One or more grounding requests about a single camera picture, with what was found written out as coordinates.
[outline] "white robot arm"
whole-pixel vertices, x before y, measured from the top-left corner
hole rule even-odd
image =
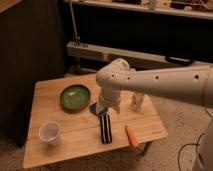
[[[125,60],[116,59],[97,73],[96,81],[101,87],[97,110],[103,107],[118,108],[121,90],[148,93],[213,108],[211,65],[131,71]],[[212,134],[213,121],[206,131],[193,171],[213,170]]]

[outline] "striped object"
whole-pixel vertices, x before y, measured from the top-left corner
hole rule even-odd
[[[101,139],[102,143],[107,144],[112,142],[110,117],[108,114],[100,116],[101,123]]]

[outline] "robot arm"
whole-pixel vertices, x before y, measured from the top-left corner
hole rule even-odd
[[[124,59],[116,59],[97,73],[101,87],[98,103],[102,107],[119,106],[121,90],[130,90],[213,107],[211,68],[204,65],[135,72]]]

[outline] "dark wall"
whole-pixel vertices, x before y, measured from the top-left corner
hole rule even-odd
[[[0,14],[0,128],[22,143],[34,84],[61,77],[65,41],[57,0],[24,0]]]
[[[212,20],[79,4],[74,10],[84,43],[213,62]],[[65,29],[69,35],[71,26]]]

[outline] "table leg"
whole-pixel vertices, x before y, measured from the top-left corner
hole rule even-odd
[[[141,151],[142,156],[146,155],[151,144],[152,144],[152,142],[147,142],[142,147],[140,147],[140,149],[141,149],[140,151]]]

